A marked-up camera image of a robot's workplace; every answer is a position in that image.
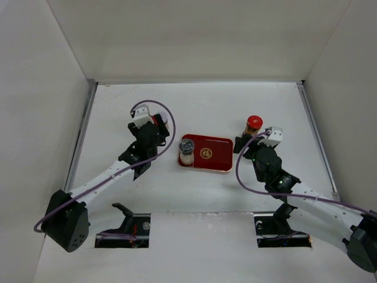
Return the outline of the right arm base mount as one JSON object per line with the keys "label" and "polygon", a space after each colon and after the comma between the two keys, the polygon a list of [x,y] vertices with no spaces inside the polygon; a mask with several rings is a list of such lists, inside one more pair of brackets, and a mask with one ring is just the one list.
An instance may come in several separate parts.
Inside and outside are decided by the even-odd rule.
{"label": "right arm base mount", "polygon": [[253,214],[259,248],[311,248],[308,234],[294,231],[287,220],[293,207],[282,204],[275,212]]}

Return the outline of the clear bottle white contents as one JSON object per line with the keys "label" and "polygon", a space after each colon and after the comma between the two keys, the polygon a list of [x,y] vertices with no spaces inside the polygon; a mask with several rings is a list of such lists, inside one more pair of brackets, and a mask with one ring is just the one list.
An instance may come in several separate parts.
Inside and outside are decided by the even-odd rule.
{"label": "clear bottle white contents", "polygon": [[184,166],[192,166],[194,163],[194,141],[192,139],[182,139],[179,142],[178,149],[180,151],[179,161]]}

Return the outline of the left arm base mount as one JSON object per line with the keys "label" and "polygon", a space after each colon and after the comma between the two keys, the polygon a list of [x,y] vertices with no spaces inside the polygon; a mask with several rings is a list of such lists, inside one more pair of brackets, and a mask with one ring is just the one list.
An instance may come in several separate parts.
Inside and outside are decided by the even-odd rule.
{"label": "left arm base mount", "polygon": [[112,207],[121,211],[123,221],[114,229],[98,233],[94,248],[148,248],[151,214],[134,213],[120,203],[113,203]]}

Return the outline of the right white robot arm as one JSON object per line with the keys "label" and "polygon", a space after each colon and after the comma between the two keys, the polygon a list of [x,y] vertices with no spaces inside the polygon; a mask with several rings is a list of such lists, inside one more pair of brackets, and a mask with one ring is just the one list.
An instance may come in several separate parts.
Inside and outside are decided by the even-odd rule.
{"label": "right white robot arm", "polygon": [[362,270],[375,273],[376,212],[324,198],[283,170],[282,160],[275,151],[281,141],[282,134],[272,129],[235,138],[234,153],[251,160],[264,190],[247,187],[236,175],[240,186],[283,203],[273,218],[278,232],[293,230],[311,234],[340,249]]}

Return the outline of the dark sauce jar red lid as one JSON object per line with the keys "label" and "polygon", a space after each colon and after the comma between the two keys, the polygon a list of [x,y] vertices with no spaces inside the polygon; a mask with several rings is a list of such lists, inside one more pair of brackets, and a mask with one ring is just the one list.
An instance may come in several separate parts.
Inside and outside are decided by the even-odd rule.
{"label": "dark sauce jar red lid", "polygon": [[157,122],[155,116],[151,116],[151,119],[152,119],[153,123],[154,123],[156,126],[158,126],[158,122]]}

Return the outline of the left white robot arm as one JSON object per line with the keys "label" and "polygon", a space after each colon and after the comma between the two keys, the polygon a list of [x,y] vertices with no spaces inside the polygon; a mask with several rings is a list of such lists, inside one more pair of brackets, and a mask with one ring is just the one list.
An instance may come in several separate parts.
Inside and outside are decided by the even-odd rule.
{"label": "left white robot arm", "polygon": [[143,113],[145,107],[132,111],[128,129],[135,140],[120,154],[116,161],[98,176],[80,187],[65,192],[56,191],[50,198],[45,216],[35,225],[35,232],[46,234],[67,252],[76,251],[90,234],[100,239],[119,239],[137,242],[141,237],[134,214],[119,202],[112,203],[121,214],[110,221],[97,216],[95,205],[100,197],[109,197],[121,180],[128,184],[145,173],[152,161],[161,156],[159,147],[168,149],[168,136],[175,133],[168,129],[165,113]]}

